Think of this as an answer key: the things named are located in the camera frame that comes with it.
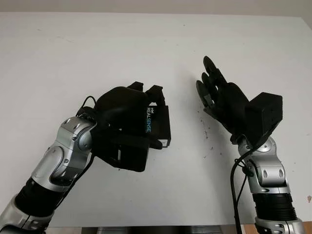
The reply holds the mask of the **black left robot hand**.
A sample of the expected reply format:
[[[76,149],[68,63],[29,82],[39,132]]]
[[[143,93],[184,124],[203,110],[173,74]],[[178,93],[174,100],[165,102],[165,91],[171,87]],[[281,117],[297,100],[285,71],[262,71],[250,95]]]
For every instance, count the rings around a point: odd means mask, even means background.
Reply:
[[[146,130],[146,109],[151,103],[165,105],[162,90],[163,87],[153,85],[143,91],[143,83],[135,81],[103,94],[95,104],[99,119],[106,125],[102,135],[113,143],[161,150],[163,144]]]

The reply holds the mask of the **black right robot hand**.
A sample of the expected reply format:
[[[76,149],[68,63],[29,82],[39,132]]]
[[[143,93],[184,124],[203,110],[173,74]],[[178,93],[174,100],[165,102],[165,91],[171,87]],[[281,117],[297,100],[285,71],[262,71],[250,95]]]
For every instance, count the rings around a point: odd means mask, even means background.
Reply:
[[[203,64],[206,71],[196,81],[196,89],[204,111],[225,127],[231,134],[231,143],[237,145],[245,136],[245,106],[249,101],[235,83],[225,80],[208,56],[203,58]]]

